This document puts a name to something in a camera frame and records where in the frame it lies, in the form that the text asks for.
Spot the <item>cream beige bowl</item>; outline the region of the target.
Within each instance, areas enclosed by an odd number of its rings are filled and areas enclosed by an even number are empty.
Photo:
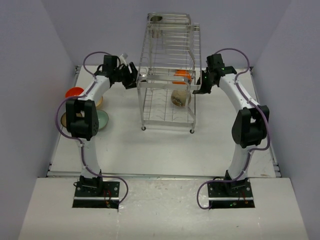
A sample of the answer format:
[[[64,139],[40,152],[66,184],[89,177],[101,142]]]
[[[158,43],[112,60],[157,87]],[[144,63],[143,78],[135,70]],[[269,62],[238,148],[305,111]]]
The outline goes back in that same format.
[[[102,107],[103,100],[104,100],[104,98],[101,96],[100,99],[98,100],[98,102],[95,105],[97,109],[100,109]]]

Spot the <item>green bowl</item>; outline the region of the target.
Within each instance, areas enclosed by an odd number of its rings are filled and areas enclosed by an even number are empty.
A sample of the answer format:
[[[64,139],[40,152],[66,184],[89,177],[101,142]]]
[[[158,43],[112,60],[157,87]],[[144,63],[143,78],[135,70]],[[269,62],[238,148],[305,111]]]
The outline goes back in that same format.
[[[98,130],[102,130],[105,128],[109,122],[109,115],[104,110],[97,110],[97,117],[98,117]]]

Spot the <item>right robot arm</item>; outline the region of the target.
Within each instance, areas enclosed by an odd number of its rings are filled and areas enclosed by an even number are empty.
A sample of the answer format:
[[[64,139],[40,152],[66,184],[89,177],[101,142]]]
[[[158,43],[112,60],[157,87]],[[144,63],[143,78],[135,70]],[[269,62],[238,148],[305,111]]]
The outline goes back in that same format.
[[[213,179],[207,183],[207,186],[219,197],[223,195],[233,197],[246,189],[247,169],[252,154],[270,147],[270,110],[266,105],[260,105],[252,98],[241,84],[240,75],[247,73],[247,70],[236,71],[233,66],[226,66],[219,52],[208,56],[206,63],[207,67],[198,79],[201,87],[193,94],[209,94],[212,87],[217,86],[226,94],[236,111],[231,128],[231,136],[235,143],[231,164],[224,178]],[[263,140],[267,140],[266,146],[260,148]]]

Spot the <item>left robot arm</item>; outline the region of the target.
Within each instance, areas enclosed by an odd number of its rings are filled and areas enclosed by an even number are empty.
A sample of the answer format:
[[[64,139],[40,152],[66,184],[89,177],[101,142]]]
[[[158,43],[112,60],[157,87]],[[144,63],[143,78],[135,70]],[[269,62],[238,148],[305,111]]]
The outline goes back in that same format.
[[[96,104],[114,83],[122,83],[126,89],[137,86],[137,69],[132,62],[126,62],[127,57],[125,53],[120,56],[105,54],[102,65],[94,73],[89,72],[92,77],[90,85],[65,103],[66,129],[80,148],[82,170],[77,187],[94,197],[104,190],[95,144],[100,126]]]

